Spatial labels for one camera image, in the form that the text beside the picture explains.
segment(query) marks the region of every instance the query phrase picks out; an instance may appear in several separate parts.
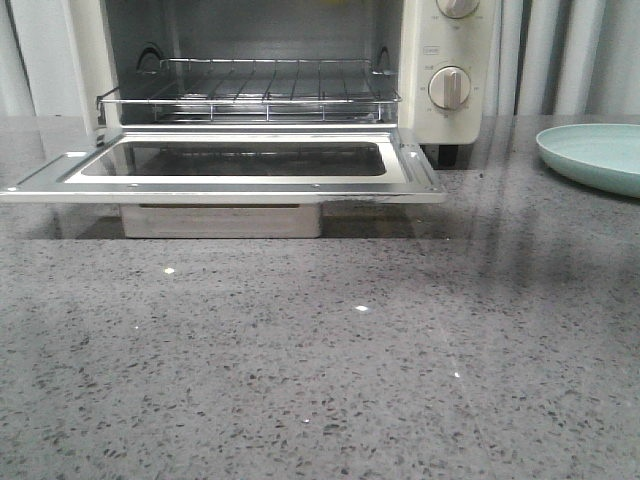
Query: wire rack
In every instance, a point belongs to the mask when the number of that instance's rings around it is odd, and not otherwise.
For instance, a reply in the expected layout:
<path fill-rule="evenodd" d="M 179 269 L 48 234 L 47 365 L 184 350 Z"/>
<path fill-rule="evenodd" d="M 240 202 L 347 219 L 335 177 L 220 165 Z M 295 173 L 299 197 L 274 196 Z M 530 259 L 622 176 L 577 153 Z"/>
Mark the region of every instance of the wire rack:
<path fill-rule="evenodd" d="M 400 97 L 369 60 L 171 58 L 98 97 L 151 122 L 384 121 Z"/>

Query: plate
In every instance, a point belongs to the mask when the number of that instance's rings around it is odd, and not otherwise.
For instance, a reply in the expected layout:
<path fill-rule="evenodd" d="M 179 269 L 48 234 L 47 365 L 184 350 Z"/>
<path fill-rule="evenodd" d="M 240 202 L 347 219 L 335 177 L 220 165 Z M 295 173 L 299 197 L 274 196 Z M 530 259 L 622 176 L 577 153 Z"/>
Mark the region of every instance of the plate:
<path fill-rule="evenodd" d="M 540 132 L 536 141 L 544 162 L 561 175 L 640 198 L 640 125 L 566 125 Z"/>

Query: gray speckled countertop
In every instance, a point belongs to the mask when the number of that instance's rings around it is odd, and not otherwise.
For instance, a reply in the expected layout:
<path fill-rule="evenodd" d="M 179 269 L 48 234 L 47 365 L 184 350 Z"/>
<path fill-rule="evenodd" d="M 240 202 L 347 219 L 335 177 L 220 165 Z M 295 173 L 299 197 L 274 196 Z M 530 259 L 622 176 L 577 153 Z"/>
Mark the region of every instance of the gray speckled countertop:
<path fill-rule="evenodd" d="M 487 119 L 447 203 L 314 240 L 0 206 L 0 477 L 640 478 L 640 202 L 535 146 L 603 121 L 640 118 Z M 82 141 L 1 120 L 0 183 Z"/>

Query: control panel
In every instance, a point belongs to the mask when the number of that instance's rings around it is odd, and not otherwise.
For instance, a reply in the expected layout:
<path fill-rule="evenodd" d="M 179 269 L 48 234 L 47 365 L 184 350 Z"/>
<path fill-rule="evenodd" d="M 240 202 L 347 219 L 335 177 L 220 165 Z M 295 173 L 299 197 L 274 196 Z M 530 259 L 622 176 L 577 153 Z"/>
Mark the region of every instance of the control panel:
<path fill-rule="evenodd" d="M 495 0 L 405 0 L 399 126 L 425 144 L 478 136 Z"/>

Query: oven control knob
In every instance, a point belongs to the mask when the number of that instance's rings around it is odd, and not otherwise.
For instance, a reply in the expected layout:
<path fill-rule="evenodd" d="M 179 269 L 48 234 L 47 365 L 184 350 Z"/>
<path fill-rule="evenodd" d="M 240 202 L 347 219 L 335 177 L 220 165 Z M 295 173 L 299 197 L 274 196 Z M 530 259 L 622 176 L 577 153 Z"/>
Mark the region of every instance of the oven control knob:
<path fill-rule="evenodd" d="M 457 110 L 469 97 L 471 80 L 464 70 L 458 67 L 445 67 L 438 70 L 429 82 L 431 101 L 445 110 Z"/>
<path fill-rule="evenodd" d="M 438 0 L 440 11 L 450 18 L 463 18 L 478 8 L 480 0 Z"/>

